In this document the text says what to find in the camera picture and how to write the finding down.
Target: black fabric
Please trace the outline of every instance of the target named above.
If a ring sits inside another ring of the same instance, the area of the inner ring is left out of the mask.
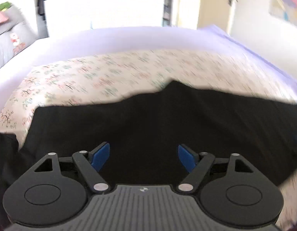
[[[176,185],[186,176],[177,156],[181,143],[216,157],[240,153],[279,185],[297,168],[295,135],[297,105],[171,82],[117,103],[38,108],[3,178],[11,184],[49,152],[66,157],[108,141],[111,155],[100,174],[112,186]]]

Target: gray cushion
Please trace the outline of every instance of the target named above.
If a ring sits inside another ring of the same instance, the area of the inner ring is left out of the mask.
[[[14,34],[13,36],[16,38],[14,43],[11,34]],[[20,22],[11,30],[0,34],[0,68],[35,41],[35,35],[24,22]]]
[[[24,18],[21,15],[21,12],[15,5],[12,5],[9,9],[2,12],[5,16],[7,16],[9,19],[8,21],[0,24],[0,35],[4,32],[10,30],[12,27],[14,27],[16,24],[23,22]]]

